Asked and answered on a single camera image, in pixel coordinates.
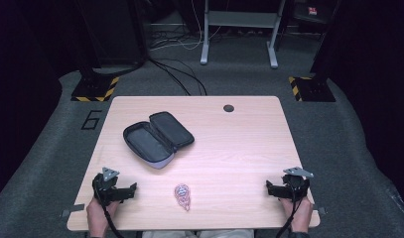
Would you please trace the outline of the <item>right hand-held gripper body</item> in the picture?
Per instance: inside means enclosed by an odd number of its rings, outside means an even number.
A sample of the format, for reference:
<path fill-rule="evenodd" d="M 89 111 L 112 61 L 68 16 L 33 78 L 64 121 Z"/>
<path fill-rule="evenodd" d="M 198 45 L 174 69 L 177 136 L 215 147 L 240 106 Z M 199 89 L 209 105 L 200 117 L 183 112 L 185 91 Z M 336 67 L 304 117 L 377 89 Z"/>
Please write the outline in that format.
<path fill-rule="evenodd" d="M 299 167 L 293 167 L 284 170 L 285 175 L 282 177 L 285 185 L 285 198 L 292 201 L 299 201 L 305 197 L 310 187 L 310 179 L 314 177 L 313 173 L 305 171 Z"/>

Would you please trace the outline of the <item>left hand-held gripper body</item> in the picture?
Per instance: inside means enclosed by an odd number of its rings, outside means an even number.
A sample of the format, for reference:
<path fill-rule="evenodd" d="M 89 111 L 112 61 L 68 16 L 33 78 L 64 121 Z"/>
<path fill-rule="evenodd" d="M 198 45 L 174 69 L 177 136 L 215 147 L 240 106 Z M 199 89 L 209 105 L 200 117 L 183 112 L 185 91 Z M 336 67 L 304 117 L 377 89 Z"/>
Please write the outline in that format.
<path fill-rule="evenodd" d="M 118 171 L 103 168 L 102 172 L 94 177 L 92 181 L 93 196 L 101 205 L 107 206 L 118 199 L 115 187 L 118 175 Z"/>

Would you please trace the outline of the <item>person's left hand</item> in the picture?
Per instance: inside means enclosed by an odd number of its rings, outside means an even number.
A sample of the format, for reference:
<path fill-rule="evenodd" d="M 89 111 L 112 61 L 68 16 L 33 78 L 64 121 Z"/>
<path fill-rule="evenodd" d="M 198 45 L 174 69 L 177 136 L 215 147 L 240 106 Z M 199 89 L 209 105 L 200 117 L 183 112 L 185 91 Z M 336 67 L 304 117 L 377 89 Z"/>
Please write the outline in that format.
<path fill-rule="evenodd" d="M 109 227 L 104 210 L 96 198 L 93 198 L 87 208 L 88 233 L 91 238 L 105 238 Z"/>

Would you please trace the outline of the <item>person's right hand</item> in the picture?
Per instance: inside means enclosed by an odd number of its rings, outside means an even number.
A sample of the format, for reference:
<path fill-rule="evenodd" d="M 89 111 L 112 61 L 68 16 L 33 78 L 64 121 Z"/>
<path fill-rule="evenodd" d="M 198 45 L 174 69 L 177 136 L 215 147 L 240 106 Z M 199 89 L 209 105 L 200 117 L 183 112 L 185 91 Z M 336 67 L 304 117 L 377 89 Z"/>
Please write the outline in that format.
<path fill-rule="evenodd" d="M 289 225 L 292 232 L 307 233 L 312 219 L 313 204 L 307 197 L 293 203 L 291 199 L 280 198 L 286 218 L 292 217 Z"/>

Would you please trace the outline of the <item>black open zipper case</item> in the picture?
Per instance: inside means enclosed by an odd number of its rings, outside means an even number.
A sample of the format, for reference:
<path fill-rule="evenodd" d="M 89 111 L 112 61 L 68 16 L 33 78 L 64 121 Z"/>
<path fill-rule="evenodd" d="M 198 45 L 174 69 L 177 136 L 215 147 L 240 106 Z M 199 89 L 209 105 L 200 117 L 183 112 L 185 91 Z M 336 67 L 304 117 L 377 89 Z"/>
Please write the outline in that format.
<path fill-rule="evenodd" d="M 193 134 L 167 111 L 149 116 L 123 131 L 126 145 L 154 169 L 164 168 L 177 150 L 195 141 Z"/>

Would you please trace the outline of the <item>black stand with striped base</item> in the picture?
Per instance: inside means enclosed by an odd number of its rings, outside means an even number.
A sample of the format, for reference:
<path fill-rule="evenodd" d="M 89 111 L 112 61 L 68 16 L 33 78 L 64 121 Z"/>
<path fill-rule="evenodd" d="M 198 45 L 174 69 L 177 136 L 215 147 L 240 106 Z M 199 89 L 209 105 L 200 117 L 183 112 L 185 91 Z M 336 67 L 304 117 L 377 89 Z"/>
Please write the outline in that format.
<path fill-rule="evenodd" d="M 320 41 L 324 39 L 333 23 L 335 14 L 340 5 L 340 0 L 307 0 L 304 3 L 318 5 L 326 16 L 318 22 L 296 20 L 302 25 L 315 28 L 320 33 Z M 327 80 L 319 78 L 317 74 L 312 77 L 290 76 L 289 82 L 295 99 L 300 102 L 335 102 Z"/>
<path fill-rule="evenodd" d="M 80 71 L 71 94 L 76 101 L 108 100 L 118 77 L 138 69 L 148 57 L 141 0 L 76 0 L 91 39 L 97 67 L 127 66 L 117 72 Z"/>

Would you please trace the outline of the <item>black box with red label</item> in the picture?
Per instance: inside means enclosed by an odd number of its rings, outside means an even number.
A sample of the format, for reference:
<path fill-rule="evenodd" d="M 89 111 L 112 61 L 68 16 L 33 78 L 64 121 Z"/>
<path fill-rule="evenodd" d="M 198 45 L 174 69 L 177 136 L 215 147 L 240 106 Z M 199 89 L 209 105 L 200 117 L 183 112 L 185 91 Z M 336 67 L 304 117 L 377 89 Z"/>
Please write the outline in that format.
<path fill-rule="evenodd" d="M 292 16 L 294 19 L 301 21 L 318 22 L 322 20 L 326 14 L 318 5 L 309 3 L 296 3 L 293 8 Z"/>

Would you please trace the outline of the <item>white metal desk frame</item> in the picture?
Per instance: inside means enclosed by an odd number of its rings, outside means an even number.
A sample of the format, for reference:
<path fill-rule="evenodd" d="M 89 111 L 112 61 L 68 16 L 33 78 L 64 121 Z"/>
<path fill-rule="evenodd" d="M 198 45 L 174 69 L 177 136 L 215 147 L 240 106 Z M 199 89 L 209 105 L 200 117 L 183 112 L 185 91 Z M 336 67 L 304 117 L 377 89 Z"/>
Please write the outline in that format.
<path fill-rule="evenodd" d="M 262 28 L 272 29 L 271 39 L 266 43 L 269 63 L 273 69 L 278 67 L 276 57 L 275 42 L 283 17 L 286 0 L 279 0 L 277 12 L 257 13 L 257 12 L 228 12 L 212 11 L 209 9 L 209 0 L 204 0 L 204 19 L 203 19 L 203 43 L 200 63 L 207 64 L 209 53 L 209 27 L 244 27 L 244 28 Z"/>

